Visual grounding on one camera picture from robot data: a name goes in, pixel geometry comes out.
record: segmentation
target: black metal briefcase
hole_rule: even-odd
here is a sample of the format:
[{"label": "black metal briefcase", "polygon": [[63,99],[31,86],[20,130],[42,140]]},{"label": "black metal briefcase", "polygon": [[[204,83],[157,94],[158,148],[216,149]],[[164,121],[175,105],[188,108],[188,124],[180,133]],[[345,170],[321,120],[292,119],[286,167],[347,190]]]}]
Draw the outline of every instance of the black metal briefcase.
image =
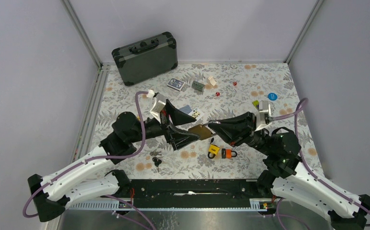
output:
[{"label": "black metal briefcase", "polygon": [[124,85],[130,86],[178,66],[176,40],[170,32],[112,51]]}]

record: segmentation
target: key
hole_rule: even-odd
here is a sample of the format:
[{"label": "key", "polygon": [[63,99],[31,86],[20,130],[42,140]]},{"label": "key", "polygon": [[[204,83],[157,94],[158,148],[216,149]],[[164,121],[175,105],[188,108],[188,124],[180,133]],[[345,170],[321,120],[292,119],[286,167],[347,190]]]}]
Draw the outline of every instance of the key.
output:
[{"label": "key", "polygon": [[152,161],[154,162],[154,165],[157,167],[158,173],[159,173],[159,165],[162,163],[161,159],[158,159],[157,157],[153,157]]},{"label": "key", "polygon": [[152,156],[152,157],[156,157],[158,155],[162,156],[162,154],[160,154],[160,151],[157,151],[157,150],[154,150],[154,151],[150,152],[149,155]]}]

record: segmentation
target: padlock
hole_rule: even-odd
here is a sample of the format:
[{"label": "padlock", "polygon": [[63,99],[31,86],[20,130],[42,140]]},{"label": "padlock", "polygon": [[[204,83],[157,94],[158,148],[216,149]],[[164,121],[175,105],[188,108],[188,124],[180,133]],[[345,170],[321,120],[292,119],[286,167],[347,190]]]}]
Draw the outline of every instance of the padlock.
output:
[{"label": "padlock", "polygon": [[212,140],[210,141],[210,147],[207,153],[207,157],[209,159],[213,159],[219,153],[219,150],[220,150],[220,148],[217,145],[212,144],[213,141],[214,141],[214,138],[212,138]]},{"label": "padlock", "polygon": [[225,158],[232,158],[232,157],[236,157],[237,156],[237,152],[236,151],[233,151],[231,149],[222,149],[222,158],[225,159]]}]

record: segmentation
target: yellow padlock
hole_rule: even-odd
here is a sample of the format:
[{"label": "yellow padlock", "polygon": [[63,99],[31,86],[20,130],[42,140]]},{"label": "yellow padlock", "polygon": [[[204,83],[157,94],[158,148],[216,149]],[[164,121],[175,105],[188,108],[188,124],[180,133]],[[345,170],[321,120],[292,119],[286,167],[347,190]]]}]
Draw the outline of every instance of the yellow padlock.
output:
[{"label": "yellow padlock", "polygon": [[207,157],[209,159],[213,159],[219,153],[219,150],[220,150],[220,148],[218,146],[212,144],[213,140],[214,140],[214,138],[212,138],[212,140],[210,141],[210,147],[209,147],[209,151],[207,153]]}]

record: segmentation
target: briefcase handle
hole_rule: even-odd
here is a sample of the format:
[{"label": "briefcase handle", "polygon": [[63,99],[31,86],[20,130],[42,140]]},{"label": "briefcase handle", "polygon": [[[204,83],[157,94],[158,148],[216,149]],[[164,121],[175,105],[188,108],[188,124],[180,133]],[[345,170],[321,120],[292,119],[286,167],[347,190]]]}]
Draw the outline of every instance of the briefcase handle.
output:
[{"label": "briefcase handle", "polygon": [[136,46],[133,46],[133,47],[130,47],[128,48],[133,54],[138,54],[138,53],[141,53],[143,51],[146,51],[146,50],[149,50],[149,49],[153,49],[155,47],[157,47],[159,45],[159,42],[158,42],[158,39],[155,39],[155,40],[151,40],[151,43],[150,44],[146,44],[146,42],[141,42],[140,43],[140,48],[137,48]]}]

